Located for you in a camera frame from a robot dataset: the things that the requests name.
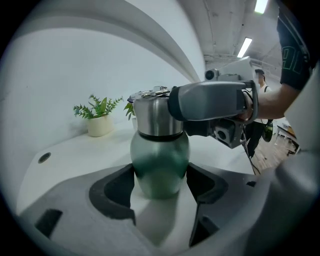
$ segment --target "ceiling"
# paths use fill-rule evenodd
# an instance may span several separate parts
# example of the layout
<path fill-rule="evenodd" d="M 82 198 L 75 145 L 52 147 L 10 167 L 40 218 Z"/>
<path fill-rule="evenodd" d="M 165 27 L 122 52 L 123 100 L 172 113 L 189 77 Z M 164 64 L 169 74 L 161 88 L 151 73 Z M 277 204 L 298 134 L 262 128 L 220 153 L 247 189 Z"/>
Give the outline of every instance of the ceiling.
<path fill-rule="evenodd" d="M 245 40 L 252 43 L 245 56 L 272 77 L 281 75 L 282 55 L 277 32 L 278 5 L 269 0 L 264 14 L 256 0 L 179 0 L 198 35 L 207 68 L 237 59 Z"/>

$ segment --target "ceiling light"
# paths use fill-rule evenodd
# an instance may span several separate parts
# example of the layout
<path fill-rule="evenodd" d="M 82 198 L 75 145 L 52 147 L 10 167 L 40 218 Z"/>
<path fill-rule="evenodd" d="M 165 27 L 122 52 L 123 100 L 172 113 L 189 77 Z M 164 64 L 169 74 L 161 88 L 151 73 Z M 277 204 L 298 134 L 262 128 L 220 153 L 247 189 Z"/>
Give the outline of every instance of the ceiling light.
<path fill-rule="evenodd" d="M 242 45 L 242 47 L 241 47 L 241 49 L 239 51 L 239 54 L 237 56 L 238 58 L 242 58 L 245 55 L 245 53 L 246 53 L 249 45 L 251 44 L 251 42 L 252 42 L 251 38 L 246 37 L 244 39 L 243 45 Z"/>
<path fill-rule="evenodd" d="M 256 5 L 254 11 L 260 14 L 265 12 L 268 0 L 256 0 Z"/>

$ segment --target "person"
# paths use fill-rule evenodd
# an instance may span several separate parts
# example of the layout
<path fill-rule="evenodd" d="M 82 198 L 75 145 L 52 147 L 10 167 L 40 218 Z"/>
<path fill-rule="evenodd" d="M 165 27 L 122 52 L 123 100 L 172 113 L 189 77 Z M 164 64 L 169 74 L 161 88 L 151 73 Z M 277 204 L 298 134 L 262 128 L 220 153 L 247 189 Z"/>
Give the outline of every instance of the person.
<path fill-rule="evenodd" d="M 319 60 L 318 40 L 313 38 L 315 33 L 306 33 L 312 29 L 313 19 L 316 17 L 310 13 L 309 6 L 297 0 L 277 2 L 279 4 L 277 31 L 282 51 L 281 87 L 258 95 L 257 117 L 260 119 L 283 118 L 285 111 L 300 94 Z M 247 109 L 239 117 L 247 120 L 253 113 L 253 103 L 246 93 L 244 98 Z"/>
<path fill-rule="evenodd" d="M 256 69 L 255 73 L 258 76 L 258 83 L 260 87 L 258 94 L 260 95 L 270 92 L 271 88 L 266 83 L 265 72 L 262 69 Z M 249 123 L 245 126 L 245 138 L 247 141 L 249 141 L 247 144 L 247 153 L 249 158 L 254 156 L 256 147 L 259 144 L 267 122 L 267 119 L 257 118 L 252 123 Z"/>

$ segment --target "green bottle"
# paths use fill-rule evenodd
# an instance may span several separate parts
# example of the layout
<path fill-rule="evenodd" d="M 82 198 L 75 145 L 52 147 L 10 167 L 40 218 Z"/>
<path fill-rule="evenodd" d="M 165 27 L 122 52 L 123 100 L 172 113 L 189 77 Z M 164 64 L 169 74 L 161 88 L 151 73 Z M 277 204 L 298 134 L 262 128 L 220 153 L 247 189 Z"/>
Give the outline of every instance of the green bottle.
<path fill-rule="evenodd" d="M 151 199 L 167 199 L 181 186 L 189 163 L 188 136 L 183 123 L 168 111 L 168 97 L 137 98 L 133 103 L 137 120 L 130 155 L 139 185 Z"/>

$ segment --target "metal bottle cap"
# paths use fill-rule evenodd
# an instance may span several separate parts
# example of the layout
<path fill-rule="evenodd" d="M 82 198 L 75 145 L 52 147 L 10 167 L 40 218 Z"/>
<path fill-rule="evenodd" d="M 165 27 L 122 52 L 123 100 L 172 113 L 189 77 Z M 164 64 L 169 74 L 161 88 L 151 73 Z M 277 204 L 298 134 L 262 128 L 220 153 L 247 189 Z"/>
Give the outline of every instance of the metal bottle cap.
<path fill-rule="evenodd" d="M 183 122 L 174 119 L 168 110 L 170 90 L 139 92 L 133 109 L 138 131 L 149 136 L 172 136 L 183 131 Z"/>

